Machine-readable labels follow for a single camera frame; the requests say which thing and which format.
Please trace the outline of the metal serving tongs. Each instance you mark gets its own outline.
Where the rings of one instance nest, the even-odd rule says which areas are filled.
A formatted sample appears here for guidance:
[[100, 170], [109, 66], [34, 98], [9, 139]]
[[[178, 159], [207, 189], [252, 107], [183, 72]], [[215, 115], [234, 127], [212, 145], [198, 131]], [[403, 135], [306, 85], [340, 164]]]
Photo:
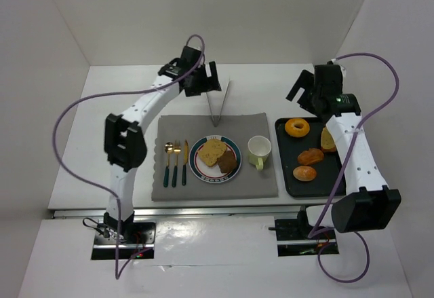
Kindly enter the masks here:
[[231, 83], [232, 83], [232, 80], [231, 79], [228, 80], [228, 84], [226, 86], [226, 90], [225, 90], [225, 93], [224, 93], [224, 97], [223, 97], [223, 100], [222, 100], [222, 103], [221, 103], [218, 115], [214, 114], [214, 112], [213, 112], [212, 102], [211, 102], [210, 95], [208, 93], [205, 94], [205, 97], [206, 97], [207, 103], [208, 103], [208, 108], [209, 108], [209, 112], [210, 112], [210, 118], [211, 118], [211, 121], [212, 121], [212, 125], [215, 128], [220, 123], [220, 120], [221, 120], [221, 117], [222, 117], [222, 112], [224, 110], [224, 106], [226, 104], [226, 100], [227, 100], [227, 98], [229, 96], [229, 90], [231, 89]]

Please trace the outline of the dark brown bread piece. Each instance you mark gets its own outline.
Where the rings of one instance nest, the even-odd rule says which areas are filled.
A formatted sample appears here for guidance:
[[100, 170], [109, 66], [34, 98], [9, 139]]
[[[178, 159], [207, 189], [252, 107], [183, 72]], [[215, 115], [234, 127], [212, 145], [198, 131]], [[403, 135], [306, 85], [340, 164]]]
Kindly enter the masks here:
[[223, 174], [230, 173], [238, 167], [238, 162], [235, 154], [231, 150], [227, 150], [217, 159], [217, 165]]

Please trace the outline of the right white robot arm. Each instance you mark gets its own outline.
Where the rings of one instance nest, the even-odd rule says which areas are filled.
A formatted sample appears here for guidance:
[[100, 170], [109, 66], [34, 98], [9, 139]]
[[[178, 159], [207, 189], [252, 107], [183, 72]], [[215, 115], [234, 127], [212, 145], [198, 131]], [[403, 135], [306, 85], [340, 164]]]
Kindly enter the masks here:
[[[327, 228], [339, 233], [384, 229], [401, 204], [400, 192], [388, 186], [372, 155], [363, 129], [369, 117], [362, 115], [355, 95], [342, 91], [343, 80], [340, 65], [316, 65], [313, 72], [301, 72], [286, 97], [292, 101], [302, 92], [297, 103], [324, 122], [341, 161], [326, 204], [306, 209], [313, 227], [310, 237]], [[346, 183], [346, 194], [334, 201], [341, 181]]]

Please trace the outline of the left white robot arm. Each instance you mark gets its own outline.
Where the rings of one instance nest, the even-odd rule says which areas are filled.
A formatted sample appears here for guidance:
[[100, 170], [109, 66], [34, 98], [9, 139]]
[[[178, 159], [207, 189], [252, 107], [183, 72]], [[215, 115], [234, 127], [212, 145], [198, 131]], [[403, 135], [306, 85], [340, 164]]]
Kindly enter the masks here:
[[111, 165], [110, 190], [113, 193], [104, 213], [104, 224], [121, 236], [131, 230], [134, 222], [134, 182], [137, 169], [148, 152], [144, 139], [146, 129], [180, 93], [190, 97], [221, 90], [216, 63], [208, 63], [208, 75], [202, 55], [202, 51], [184, 46], [179, 58], [160, 68], [151, 92], [143, 94], [123, 113], [106, 117], [104, 152]]

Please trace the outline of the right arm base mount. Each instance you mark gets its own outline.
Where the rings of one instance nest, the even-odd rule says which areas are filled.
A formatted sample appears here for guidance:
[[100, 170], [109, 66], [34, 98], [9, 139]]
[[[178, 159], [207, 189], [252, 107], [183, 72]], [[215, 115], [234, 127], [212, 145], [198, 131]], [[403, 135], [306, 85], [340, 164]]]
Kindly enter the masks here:
[[293, 217], [275, 219], [274, 225], [268, 228], [275, 234], [279, 257], [314, 256], [318, 255], [320, 250], [324, 255], [339, 254], [334, 231], [309, 239], [308, 234], [312, 229], [305, 207], [302, 207]]

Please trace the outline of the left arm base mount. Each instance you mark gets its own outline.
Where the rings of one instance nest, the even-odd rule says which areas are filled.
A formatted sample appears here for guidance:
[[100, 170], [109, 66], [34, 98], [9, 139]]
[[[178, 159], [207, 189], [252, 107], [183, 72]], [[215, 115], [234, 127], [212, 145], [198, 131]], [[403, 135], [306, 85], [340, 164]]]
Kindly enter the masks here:
[[[94, 230], [94, 243], [91, 260], [104, 261], [115, 259], [117, 233], [98, 219], [86, 217], [83, 226]], [[119, 259], [154, 259], [155, 256], [155, 222], [138, 222], [132, 230], [120, 235]]]

